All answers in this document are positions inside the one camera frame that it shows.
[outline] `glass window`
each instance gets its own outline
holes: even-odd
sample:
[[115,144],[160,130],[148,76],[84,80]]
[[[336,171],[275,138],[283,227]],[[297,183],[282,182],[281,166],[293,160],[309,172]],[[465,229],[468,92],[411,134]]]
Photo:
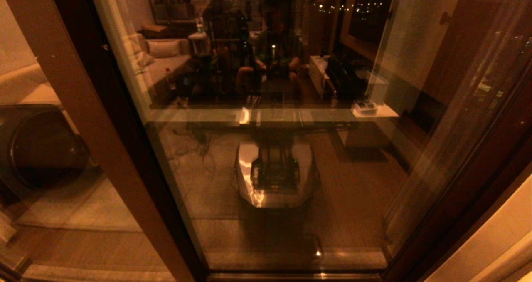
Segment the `glass window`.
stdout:
[[530,58],[531,0],[94,0],[213,271],[380,270]]

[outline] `man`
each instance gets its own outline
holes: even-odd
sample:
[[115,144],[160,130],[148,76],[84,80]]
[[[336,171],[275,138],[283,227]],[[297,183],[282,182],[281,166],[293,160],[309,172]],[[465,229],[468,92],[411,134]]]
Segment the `man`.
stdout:
[[240,9],[227,0],[211,0],[203,12],[206,32],[211,38],[213,47],[212,65],[219,70],[222,78],[222,94],[232,92],[232,64],[230,44],[238,43],[244,32],[247,32],[247,22]]
[[300,65],[302,45],[293,30],[287,26],[287,0],[265,0],[267,31],[258,36],[255,47],[255,63],[241,67],[237,74],[237,88],[240,92],[256,88],[252,78],[257,72],[266,72],[268,79],[286,79],[292,84],[294,95],[300,95],[300,86],[296,71]]

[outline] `sofa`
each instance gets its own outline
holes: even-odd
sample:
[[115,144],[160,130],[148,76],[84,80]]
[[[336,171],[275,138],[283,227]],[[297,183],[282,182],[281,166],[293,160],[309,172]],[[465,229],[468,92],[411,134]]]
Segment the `sofa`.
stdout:
[[148,92],[151,107],[170,103],[192,60],[188,39],[145,39],[133,34],[125,38],[125,47],[137,81]]

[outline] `door frame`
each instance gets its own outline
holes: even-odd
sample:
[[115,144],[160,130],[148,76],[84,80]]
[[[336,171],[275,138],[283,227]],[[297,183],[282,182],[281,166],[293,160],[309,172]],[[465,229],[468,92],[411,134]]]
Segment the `door frame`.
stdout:
[[19,273],[13,272],[0,264],[0,280],[5,280],[6,282],[19,282],[21,278],[22,277]]
[[[178,281],[418,280],[471,233],[532,153],[532,85],[515,98],[388,268],[376,274],[210,273],[194,250],[91,0],[7,0],[43,71],[119,195]],[[521,79],[530,81],[530,63]]]

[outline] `sheer curtain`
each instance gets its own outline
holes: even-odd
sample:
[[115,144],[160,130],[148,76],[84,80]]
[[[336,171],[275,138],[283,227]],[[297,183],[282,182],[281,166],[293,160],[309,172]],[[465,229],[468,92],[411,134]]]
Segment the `sheer curtain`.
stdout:
[[500,7],[437,130],[384,218],[388,249],[395,255],[453,176],[475,151],[523,69],[530,36],[531,0],[498,0]]

